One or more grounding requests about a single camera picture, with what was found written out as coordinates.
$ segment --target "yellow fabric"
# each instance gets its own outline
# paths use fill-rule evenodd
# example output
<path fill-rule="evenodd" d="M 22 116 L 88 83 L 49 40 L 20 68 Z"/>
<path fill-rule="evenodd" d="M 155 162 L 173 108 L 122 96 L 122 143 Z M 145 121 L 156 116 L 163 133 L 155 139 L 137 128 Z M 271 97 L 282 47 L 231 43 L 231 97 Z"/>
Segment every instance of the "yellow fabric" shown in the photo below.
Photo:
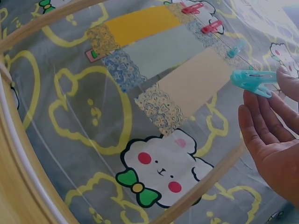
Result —
<path fill-rule="evenodd" d="M 87 31 L 94 51 L 109 55 L 135 41 L 195 20 L 179 3 L 157 6 L 109 20 Z"/>
<path fill-rule="evenodd" d="M 116 43 L 123 47 L 181 25 L 167 6 L 151 7 L 105 22 Z"/>

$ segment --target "pink paper clip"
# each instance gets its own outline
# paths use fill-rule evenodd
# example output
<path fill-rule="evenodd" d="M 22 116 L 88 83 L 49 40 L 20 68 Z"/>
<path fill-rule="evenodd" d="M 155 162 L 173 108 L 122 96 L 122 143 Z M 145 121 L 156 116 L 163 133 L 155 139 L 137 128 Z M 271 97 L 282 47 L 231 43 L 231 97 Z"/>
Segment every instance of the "pink paper clip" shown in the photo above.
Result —
<path fill-rule="evenodd" d="M 197 3 L 195 5 L 183 8 L 182 12 L 185 13 L 185 14 L 188 14 L 188 13 L 199 13 L 198 9 L 201 8 L 201 7 L 203 7 L 203 6 L 204 6 L 204 4 Z"/>
<path fill-rule="evenodd" d="M 207 26 L 201 28 L 201 31 L 204 34 L 207 34 L 209 32 L 215 33 L 215 32 L 217 32 L 217 27 L 221 26 L 222 24 L 223 23 L 221 20 L 217 20 L 215 22 L 212 22 L 210 25 L 207 25 Z"/>

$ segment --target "paper clip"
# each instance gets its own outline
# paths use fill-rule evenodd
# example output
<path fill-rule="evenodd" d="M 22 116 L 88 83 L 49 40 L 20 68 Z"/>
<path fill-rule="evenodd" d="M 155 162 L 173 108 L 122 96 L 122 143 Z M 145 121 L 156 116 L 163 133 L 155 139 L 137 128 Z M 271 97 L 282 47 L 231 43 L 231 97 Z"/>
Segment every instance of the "paper clip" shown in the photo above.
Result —
<path fill-rule="evenodd" d="M 221 26 L 222 25 L 222 21 L 221 20 L 217 20 L 215 22 L 212 22 L 210 25 L 207 25 L 203 28 L 201 28 L 201 31 L 204 33 L 204 34 L 207 34 L 209 32 L 217 32 L 217 27 Z"/>
<path fill-rule="evenodd" d="M 244 46 L 244 40 L 240 40 L 236 46 L 234 46 L 231 50 L 228 51 L 228 56 L 230 58 L 235 57 L 241 51 L 241 49 L 244 48 Z"/>
<path fill-rule="evenodd" d="M 271 98 L 272 93 L 264 84 L 277 83 L 274 71 L 235 70 L 230 80 L 235 86 L 266 98 Z"/>
<path fill-rule="evenodd" d="M 199 13 L 198 9 L 203 7 L 203 6 L 204 6 L 204 4 L 197 3 L 195 5 L 183 8 L 182 12 L 185 13 L 185 14 L 188 14 L 188 13 L 197 13 L 198 14 Z"/>

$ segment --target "yellow button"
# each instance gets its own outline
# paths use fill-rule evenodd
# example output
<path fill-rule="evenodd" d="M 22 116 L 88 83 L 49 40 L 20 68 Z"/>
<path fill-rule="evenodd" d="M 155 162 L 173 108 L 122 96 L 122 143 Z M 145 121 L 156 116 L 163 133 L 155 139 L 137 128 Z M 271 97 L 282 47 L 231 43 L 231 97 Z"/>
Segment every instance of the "yellow button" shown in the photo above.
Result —
<path fill-rule="evenodd" d="M 132 187 L 132 190 L 135 192 L 135 193 L 139 193 L 143 190 L 143 186 L 142 184 L 140 183 L 136 183 L 134 184 L 134 186 Z"/>

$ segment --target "green bow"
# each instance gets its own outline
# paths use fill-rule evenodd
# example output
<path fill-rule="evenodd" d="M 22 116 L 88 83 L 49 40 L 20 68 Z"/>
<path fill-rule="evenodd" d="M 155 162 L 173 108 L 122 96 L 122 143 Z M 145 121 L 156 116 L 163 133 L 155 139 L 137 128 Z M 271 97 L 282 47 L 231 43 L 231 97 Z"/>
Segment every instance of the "green bow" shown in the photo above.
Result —
<path fill-rule="evenodd" d="M 143 183 L 139 182 L 137 173 L 132 168 L 116 174 L 115 178 L 120 185 L 131 188 L 141 207 L 149 208 L 162 197 L 159 192 L 146 188 Z"/>
<path fill-rule="evenodd" d="M 43 14 L 48 13 L 49 11 L 55 9 L 55 7 L 51 5 L 51 0 L 40 1 L 39 6 L 43 7 Z"/>

